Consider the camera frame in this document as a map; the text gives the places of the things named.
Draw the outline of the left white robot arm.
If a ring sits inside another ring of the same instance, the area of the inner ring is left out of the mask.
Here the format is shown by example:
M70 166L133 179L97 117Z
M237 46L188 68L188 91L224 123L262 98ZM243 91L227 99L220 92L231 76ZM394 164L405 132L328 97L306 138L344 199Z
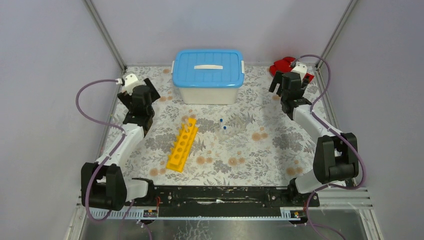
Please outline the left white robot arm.
M153 103L161 96L149 78L140 81L128 74L114 83L122 87L117 98L128 112L122 125L106 124L119 130L112 146L95 162L86 162L81 168L81 200L86 208L119 211L130 201L148 206L155 200L152 180L126 180L122 168L149 132L155 116Z

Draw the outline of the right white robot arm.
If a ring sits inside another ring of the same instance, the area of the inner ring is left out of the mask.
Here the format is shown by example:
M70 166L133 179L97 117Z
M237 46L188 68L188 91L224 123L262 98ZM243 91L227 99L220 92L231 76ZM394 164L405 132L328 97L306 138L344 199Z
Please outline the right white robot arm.
M343 133L314 113L312 102L304 97L308 83L299 73L278 71L269 87L280 97L282 111L315 142L312 170L292 179L287 187L286 198L293 206L301 205L308 193L355 178L360 171L356 136Z

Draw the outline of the white plastic storage bin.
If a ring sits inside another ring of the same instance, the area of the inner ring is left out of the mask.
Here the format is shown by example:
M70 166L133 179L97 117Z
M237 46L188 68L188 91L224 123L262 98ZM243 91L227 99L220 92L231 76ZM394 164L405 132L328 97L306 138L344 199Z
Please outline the white plastic storage bin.
M230 105L236 102L241 88L179 88L182 100L186 104Z

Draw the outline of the blue plastic bin lid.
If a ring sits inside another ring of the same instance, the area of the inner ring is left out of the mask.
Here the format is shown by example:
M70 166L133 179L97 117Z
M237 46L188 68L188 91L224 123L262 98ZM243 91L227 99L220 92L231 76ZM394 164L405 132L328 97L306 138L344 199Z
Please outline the blue plastic bin lid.
M172 81L178 88L238 89L244 84L243 55L236 49L186 49L177 53Z

